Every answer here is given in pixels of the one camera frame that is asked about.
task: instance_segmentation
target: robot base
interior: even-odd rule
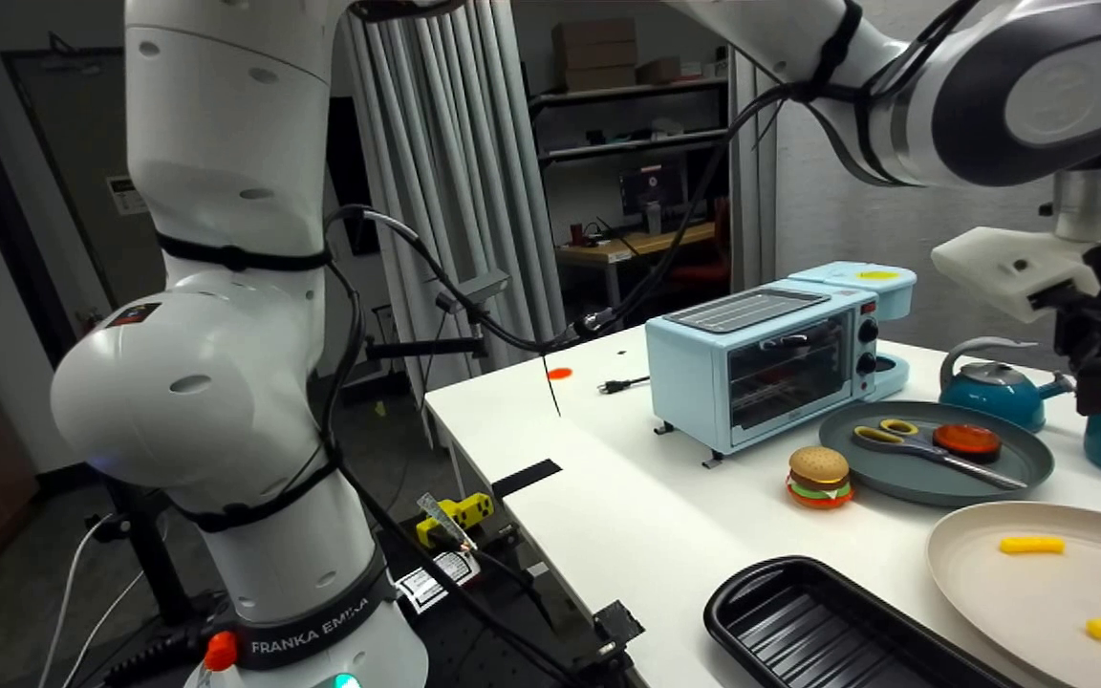
[[[315,653],[298,667],[288,667],[277,674],[196,670],[185,681],[185,688],[296,688],[296,686],[302,688],[362,688],[362,686],[421,688],[427,686],[427,650],[409,632],[399,603],[380,603],[354,635],[349,635],[334,650]]]

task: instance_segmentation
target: white plate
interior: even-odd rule
[[[1046,533],[1067,554],[1002,554],[1002,537]],[[1087,618],[1101,617],[1101,511],[1059,504],[976,504],[946,516],[929,537],[939,598],[985,637],[1040,674],[1101,688],[1101,642]]]

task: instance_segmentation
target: gray plate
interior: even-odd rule
[[[827,416],[820,427],[820,440],[843,456],[850,456],[858,487],[892,495],[897,502],[933,504],[933,510],[960,510],[976,502],[1018,502],[1027,489],[1006,489],[994,482],[984,482],[976,474],[951,469],[946,463],[929,463],[918,456],[892,456],[851,444],[858,426],[879,426],[885,416],[901,416],[920,427],[920,437],[933,437],[939,426],[984,426],[1002,437],[1002,456],[994,463],[979,463],[992,469],[1002,469],[1009,478],[1020,478],[1026,487],[1040,487],[1050,474],[1050,453],[1027,437],[1026,427],[1013,427],[998,416],[929,405],[929,403],[877,403],[877,405],[850,405]]]

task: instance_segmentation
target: shelf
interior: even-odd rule
[[[529,105],[530,116],[546,109],[604,105],[604,98],[645,98],[645,97],[679,97],[679,91],[715,91],[730,79],[679,79],[679,84],[630,84],[630,88],[598,88],[598,91],[546,91]]]
[[[679,147],[706,147],[721,140],[728,129],[691,129],[676,138],[641,138],[641,140],[604,140],[604,147],[575,147],[575,149],[546,149],[538,154],[542,165],[562,165],[562,161],[589,161],[589,158],[617,158],[617,154],[641,154],[641,149],[679,149]]]

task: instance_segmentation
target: toaster oven knob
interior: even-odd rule
[[[859,356],[858,358],[858,376],[873,376],[873,372],[879,372],[879,358],[877,356]]]
[[[859,344],[873,344],[879,338],[879,326],[873,326],[873,321],[865,321],[859,329],[858,329],[858,340]]]

